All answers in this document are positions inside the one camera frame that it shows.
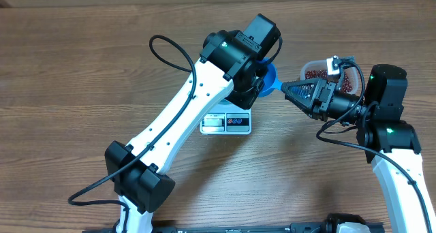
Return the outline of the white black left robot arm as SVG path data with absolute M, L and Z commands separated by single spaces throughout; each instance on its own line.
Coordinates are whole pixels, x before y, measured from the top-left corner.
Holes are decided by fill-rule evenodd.
M 211 33 L 188 79 L 158 117 L 127 144 L 112 142 L 106 167 L 119 196 L 121 214 L 115 232 L 151 232 L 153 213 L 175 182 L 167 172 L 192 131 L 221 100 L 248 110 L 264 88 L 270 60 L 281 43 L 276 24 L 258 14 L 244 31 Z

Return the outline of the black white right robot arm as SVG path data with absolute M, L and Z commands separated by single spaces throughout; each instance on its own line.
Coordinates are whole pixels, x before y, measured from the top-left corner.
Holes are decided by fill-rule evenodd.
M 359 95 L 342 93 L 323 78 L 284 82 L 281 91 L 308 117 L 324 122 L 323 142 L 361 149 L 381 185 L 393 232 L 434 232 L 435 211 L 423 176 L 422 148 L 402 120 L 407 73 L 374 65 Z

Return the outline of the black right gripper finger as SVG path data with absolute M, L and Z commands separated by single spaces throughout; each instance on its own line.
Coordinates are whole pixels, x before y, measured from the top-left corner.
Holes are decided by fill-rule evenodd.
M 285 95 L 285 99 L 292 102 L 298 109 L 303 111 L 309 118 L 313 117 L 313 98 L 299 95 Z
M 284 82 L 281 85 L 281 91 L 285 94 L 285 97 L 288 100 L 310 100 L 315 97 L 318 84 L 318 78 Z

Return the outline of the blue plastic measuring scoop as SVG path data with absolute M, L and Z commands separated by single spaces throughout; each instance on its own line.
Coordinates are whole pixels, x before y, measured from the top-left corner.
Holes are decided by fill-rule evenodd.
M 273 63 L 267 65 L 267 73 L 264 77 L 264 87 L 258 97 L 266 97 L 274 90 L 281 91 L 282 82 L 278 78 L 277 68 Z

